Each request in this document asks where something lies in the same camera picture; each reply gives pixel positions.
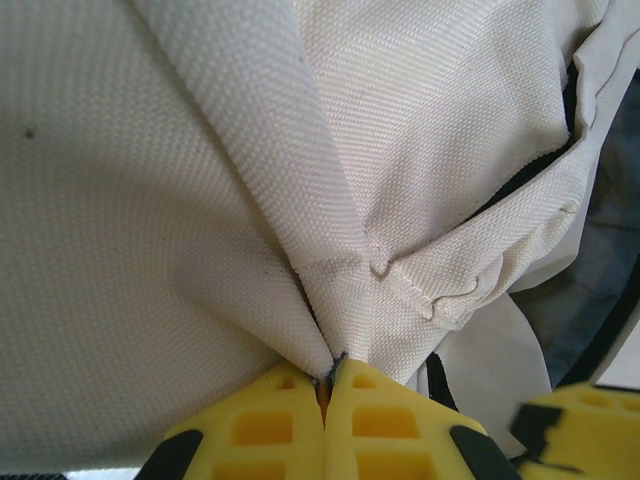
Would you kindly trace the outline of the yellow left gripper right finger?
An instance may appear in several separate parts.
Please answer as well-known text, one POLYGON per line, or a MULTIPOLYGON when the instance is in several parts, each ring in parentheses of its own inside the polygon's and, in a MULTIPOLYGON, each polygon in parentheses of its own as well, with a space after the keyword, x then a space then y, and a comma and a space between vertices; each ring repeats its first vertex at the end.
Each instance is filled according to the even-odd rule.
POLYGON ((514 479, 484 428, 358 360, 337 370, 325 424, 328 479, 514 479))

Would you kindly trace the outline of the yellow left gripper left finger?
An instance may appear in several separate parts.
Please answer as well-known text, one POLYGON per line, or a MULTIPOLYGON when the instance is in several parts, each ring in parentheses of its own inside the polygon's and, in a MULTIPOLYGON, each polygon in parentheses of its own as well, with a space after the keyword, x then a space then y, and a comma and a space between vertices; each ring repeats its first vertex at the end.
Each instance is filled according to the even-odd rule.
POLYGON ((309 376, 281 362, 170 428, 143 479, 322 479, 324 428, 309 376))

